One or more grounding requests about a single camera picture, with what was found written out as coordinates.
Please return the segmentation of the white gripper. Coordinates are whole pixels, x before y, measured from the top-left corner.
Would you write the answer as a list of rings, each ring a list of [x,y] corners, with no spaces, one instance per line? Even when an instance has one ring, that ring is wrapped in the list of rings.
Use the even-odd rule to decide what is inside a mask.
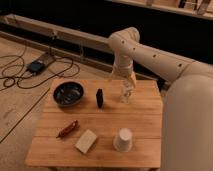
[[[133,64],[128,66],[119,66],[118,64],[114,63],[109,79],[112,80],[115,77],[122,77],[127,80],[127,82],[126,80],[122,81],[120,101],[129,101],[134,87],[136,87],[136,76],[133,70]]]

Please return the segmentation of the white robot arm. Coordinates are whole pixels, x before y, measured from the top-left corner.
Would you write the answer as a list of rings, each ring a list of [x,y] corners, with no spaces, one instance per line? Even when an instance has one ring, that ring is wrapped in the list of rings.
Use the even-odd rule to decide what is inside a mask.
[[[170,83],[164,98],[160,171],[213,171],[213,65],[140,43],[134,27],[108,38],[112,73],[136,84],[138,63]]]

